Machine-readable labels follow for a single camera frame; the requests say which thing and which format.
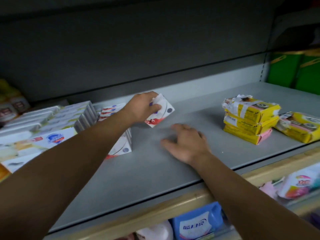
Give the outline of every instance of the person's right hand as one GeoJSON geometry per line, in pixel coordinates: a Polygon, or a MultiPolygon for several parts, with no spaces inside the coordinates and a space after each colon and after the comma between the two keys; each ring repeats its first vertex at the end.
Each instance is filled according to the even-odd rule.
{"type": "Polygon", "coordinates": [[[177,143],[163,139],[161,145],[174,157],[192,165],[198,157],[212,156],[204,134],[186,124],[174,124],[171,128],[178,134],[177,143]]]}

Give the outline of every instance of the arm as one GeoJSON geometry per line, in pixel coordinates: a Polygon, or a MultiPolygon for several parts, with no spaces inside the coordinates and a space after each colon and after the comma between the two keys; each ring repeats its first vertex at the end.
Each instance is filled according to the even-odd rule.
{"type": "Polygon", "coordinates": [[[200,174],[242,239],[320,239],[319,230],[212,155],[202,133],[188,125],[172,127],[178,134],[177,143],[164,139],[162,145],[200,174]]]}
{"type": "Polygon", "coordinates": [[[0,239],[42,239],[118,138],[161,106],[135,95],[118,113],[45,151],[0,184],[0,239]]]}

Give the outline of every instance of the dark gray wall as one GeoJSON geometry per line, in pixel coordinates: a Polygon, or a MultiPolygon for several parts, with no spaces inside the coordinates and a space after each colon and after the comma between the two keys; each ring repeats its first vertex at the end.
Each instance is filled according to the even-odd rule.
{"type": "Polygon", "coordinates": [[[263,52],[279,3],[159,0],[0,24],[0,75],[39,101],[263,52]]]}

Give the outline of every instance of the gray metal shelf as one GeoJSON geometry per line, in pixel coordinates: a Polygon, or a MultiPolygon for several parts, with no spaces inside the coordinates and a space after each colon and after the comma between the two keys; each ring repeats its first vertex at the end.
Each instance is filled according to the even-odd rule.
{"type": "Polygon", "coordinates": [[[51,230],[199,181],[199,175],[191,167],[174,159],[159,144],[162,138],[174,136],[169,128],[171,124],[187,123],[205,133],[212,152],[232,169],[303,145],[278,131],[273,131],[261,145],[224,132],[221,102],[239,93],[279,103],[283,112],[300,111],[320,116],[319,96],[263,82],[174,103],[176,111],[153,129],[146,124],[132,127],[133,152],[104,161],[51,230]]]}

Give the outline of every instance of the forearm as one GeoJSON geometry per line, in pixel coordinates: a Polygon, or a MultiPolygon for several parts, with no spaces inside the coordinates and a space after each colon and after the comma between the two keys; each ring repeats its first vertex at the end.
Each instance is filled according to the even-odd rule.
{"type": "Polygon", "coordinates": [[[244,240],[320,239],[320,232],[212,155],[193,165],[244,240]]]}
{"type": "Polygon", "coordinates": [[[40,154],[2,182],[0,236],[8,230],[18,239],[21,232],[12,235],[17,228],[23,229],[24,239],[41,239],[130,126],[126,114],[118,112],[40,154]]]}

